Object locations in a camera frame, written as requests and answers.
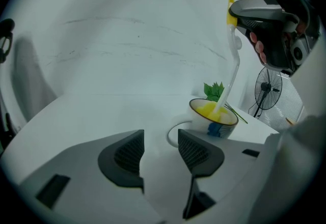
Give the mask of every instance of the fan stand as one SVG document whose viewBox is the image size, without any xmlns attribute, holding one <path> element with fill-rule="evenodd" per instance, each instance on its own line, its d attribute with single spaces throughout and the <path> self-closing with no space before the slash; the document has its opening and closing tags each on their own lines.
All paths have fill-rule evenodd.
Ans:
<svg viewBox="0 0 326 224">
<path fill-rule="evenodd" d="M 271 85 L 270 85 L 269 83 L 265 83 L 265 82 L 264 82 L 264 83 L 262 83 L 262 84 L 260 85 L 260 87 L 261 87 L 262 91 L 264 91 L 264 94 L 263 94 L 263 96 L 262 96 L 262 98 L 261 98 L 261 100 L 260 100 L 260 103 L 259 103 L 259 105 L 258 105 L 258 108 L 257 108 L 257 110 L 256 110 L 256 112 L 255 112 L 254 117 L 256 117 L 256 115 L 257 115 L 257 113 L 258 113 L 258 111 L 259 111 L 259 109 L 260 109 L 260 106 L 261 106 L 261 104 L 263 103 L 263 101 L 265 100 L 267 94 L 271 91 Z"/>
</svg>

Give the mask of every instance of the electric fan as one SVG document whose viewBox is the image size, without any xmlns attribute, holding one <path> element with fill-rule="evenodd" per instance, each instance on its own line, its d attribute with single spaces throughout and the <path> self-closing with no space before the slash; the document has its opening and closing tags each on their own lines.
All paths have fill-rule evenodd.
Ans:
<svg viewBox="0 0 326 224">
<path fill-rule="evenodd" d="M 282 77 L 279 72 L 263 68 L 256 81 L 255 99 L 258 108 L 255 112 L 256 117 L 259 109 L 271 109 L 279 100 L 282 92 Z"/>
</svg>

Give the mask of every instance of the yellow clip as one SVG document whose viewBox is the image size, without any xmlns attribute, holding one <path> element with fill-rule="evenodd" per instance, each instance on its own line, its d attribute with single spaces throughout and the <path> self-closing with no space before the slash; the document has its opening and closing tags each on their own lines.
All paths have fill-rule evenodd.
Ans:
<svg viewBox="0 0 326 224">
<path fill-rule="evenodd" d="M 237 23 L 238 23 L 238 19 L 236 17 L 233 17 L 230 15 L 229 13 L 229 8 L 231 7 L 231 5 L 234 3 L 234 0 L 229 0 L 229 4 L 228 4 L 228 11 L 226 14 L 226 24 L 227 25 L 234 25 L 236 27 Z"/>
</svg>

